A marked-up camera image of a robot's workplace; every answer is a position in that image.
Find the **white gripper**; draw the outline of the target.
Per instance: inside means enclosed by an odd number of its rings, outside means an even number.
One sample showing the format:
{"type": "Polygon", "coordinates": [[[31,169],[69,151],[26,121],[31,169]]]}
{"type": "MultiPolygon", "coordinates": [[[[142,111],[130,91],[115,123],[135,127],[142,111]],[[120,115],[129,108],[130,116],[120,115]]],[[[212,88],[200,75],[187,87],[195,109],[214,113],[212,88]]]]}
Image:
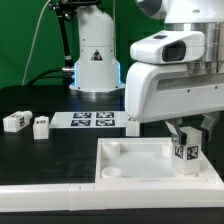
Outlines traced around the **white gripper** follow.
{"type": "Polygon", "coordinates": [[[140,62],[128,71],[125,111],[141,123],[166,120],[174,145],[186,144],[181,117],[206,113],[201,129],[205,140],[210,141],[220,119],[216,111],[222,110],[224,73],[189,75],[185,64],[158,66],[140,62]]]}

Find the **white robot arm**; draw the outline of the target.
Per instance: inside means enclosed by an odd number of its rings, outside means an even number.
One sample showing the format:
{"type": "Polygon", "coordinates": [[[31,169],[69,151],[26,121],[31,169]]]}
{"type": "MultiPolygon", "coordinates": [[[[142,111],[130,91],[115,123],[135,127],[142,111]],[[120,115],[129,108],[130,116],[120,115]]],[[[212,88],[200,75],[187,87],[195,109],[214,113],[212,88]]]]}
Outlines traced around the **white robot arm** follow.
{"type": "Polygon", "coordinates": [[[209,130],[224,110],[224,0],[136,0],[164,29],[131,45],[136,62],[121,83],[113,20],[97,6],[78,9],[80,57],[70,89],[89,98],[125,89],[125,111],[146,123],[202,114],[209,130]]]}

